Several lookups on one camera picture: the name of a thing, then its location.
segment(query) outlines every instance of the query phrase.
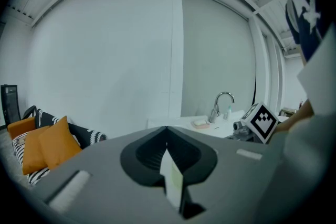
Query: white countertop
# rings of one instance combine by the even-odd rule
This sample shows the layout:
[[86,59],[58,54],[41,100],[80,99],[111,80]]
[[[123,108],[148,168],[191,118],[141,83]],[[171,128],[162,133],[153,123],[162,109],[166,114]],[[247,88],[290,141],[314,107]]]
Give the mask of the white countertop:
[[203,133],[215,137],[225,138],[233,134],[233,123],[239,121],[239,119],[245,114],[244,111],[232,112],[230,120],[224,120],[223,114],[217,119],[216,123],[209,123],[207,129],[196,129],[191,123],[197,120],[208,120],[208,116],[192,116],[181,117],[177,119],[160,118],[160,119],[148,119],[147,128],[161,127],[161,126],[174,126],[182,127],[197,133]]

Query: white roller blind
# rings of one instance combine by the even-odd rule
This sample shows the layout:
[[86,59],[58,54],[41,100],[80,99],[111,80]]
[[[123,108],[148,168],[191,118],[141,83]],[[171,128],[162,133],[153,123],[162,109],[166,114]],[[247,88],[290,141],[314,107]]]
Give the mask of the white roller blind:
[[[181,116],[209,115],[222,91],[232,110],[247,110],[255,88],[255,53],[248,22],[213,0],[182,0],[184,71]],[[224,113],[231,104],[223,96]]]

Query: soap bar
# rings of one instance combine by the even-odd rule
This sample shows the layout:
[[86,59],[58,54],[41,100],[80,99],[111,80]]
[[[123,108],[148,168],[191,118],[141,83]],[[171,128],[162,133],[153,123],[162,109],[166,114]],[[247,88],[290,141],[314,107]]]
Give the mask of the soap bar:
[[199,121],[194,121],[195,126],[201,126],[205,125],[206,121],[205,120],[199,120]]
[[210,126],[205,120],[193,121],[191,125],[194,126],[196,129],[206,129]]

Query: white paper card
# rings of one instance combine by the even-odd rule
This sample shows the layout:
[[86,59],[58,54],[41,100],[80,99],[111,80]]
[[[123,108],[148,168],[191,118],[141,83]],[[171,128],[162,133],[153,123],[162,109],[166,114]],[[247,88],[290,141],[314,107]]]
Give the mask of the white paper card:
[[336,111],[336,27],[332,23],[319,48],[298,74],[315,115]]

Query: white wall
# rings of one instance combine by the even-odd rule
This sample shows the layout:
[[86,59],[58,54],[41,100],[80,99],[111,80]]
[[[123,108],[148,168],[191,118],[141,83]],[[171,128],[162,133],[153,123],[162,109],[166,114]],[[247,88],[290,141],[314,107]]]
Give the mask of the white wall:
[[34,32],[29,104],[108,137],[145,129],[147,118],[167,117],[172,106],[172,116],[180,116],[182,87],[171,88],[172,41],[183,49],[183,32],[172,30],[173,20],[183,18],[174,10],[177,2],[59,4]]
[[283,106],[291,109],[299,109],[300,101],[305,102],[307,99],[307,95],[297,78],[297,75],[303,69],[301,58],[286,59],[285,68],[286,89]]
[[[20,114],[23,116],[27,104],[27,55],[32,31],[29,26],[15,18],[2,18],[6,23],[0,39],[0,84],[17,85]],[[0,106],[0,126],[5,124]]]
[[[222,91],[232,110],[252,105],[255,55],[248,22],[213,0],[182,0],[184,71],[182,116],[210,115]],[[231,104],[219,100],[222,113]]]

